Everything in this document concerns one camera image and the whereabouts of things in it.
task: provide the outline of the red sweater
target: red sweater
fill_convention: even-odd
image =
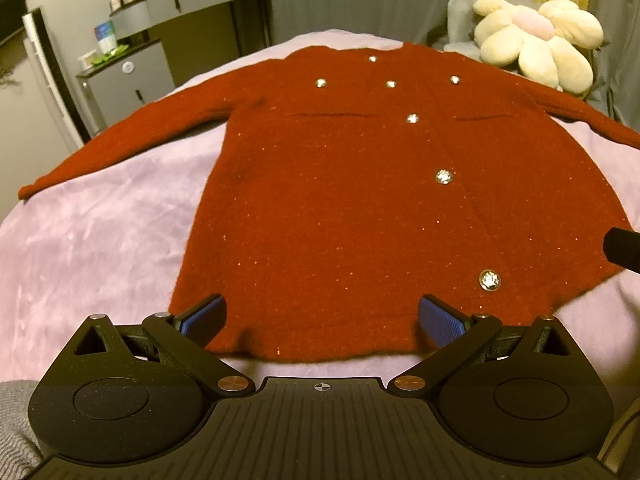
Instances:
[[[626,215],[548,114],[640,148],[579,99],[458,54],[310,47],[143,107],[19,197],[228,120],[170,311],[222,293],[216,352],[414,352],[425,293],[529,324],[620,270],[602,239]]]

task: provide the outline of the gray knit sleeve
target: gray knit sleeve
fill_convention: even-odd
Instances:
[[[27,418],[37,381],[0,383],[0,479],[21,480],[43,460]]]

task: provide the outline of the wall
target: wall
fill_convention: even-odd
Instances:
[[[0,47],[0,64],[14,67],[0,86],[0,221],[18,202],[18,189],[49,173],[71,154],[37,85],[23,34]]]
[[[109,17],[109,0],[26,0],[30,9],[42,7],[52,43],[66,80],[90,130],[96,126],[75,75],[78,57],[97,48],[94,27]],[[155,27],[152,31],[166,45],[167,58],[177,84],[236,57],[227,6],[187,15]]]

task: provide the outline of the pink bedsheet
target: pink bedsheet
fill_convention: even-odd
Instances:
[[[340,30],[306,34],[184,86],[315,44],[401,46]],[[585,123],[558,122],[591,155],[640,230],[640,150],[609,142]],[[0,226],[0,381],[41,378],[89,314],[103,312],[116,324],[133,324],[167,308],[224,135],[224,124],[201,127],[193,136],[47,189],[13,209]],[[639,275],[621,272],[562,307],[558,317],[615,396],[638,394]],[[311,365],[225,360],[257,383],[267,375],[374,375],[386,383],[420,359],[376,356]]]

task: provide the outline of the green object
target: green object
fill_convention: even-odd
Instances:
[[[106,63],[111,58],[119,56],[124,51],[126,51],[128,48],[129,48],[129,45],[118,45],[111,52],[109,52],[107,54],[104,54],[103,56],[99,57],[94,62],[92,62],[92,65],[93,66],[100,66],[102,63]]]

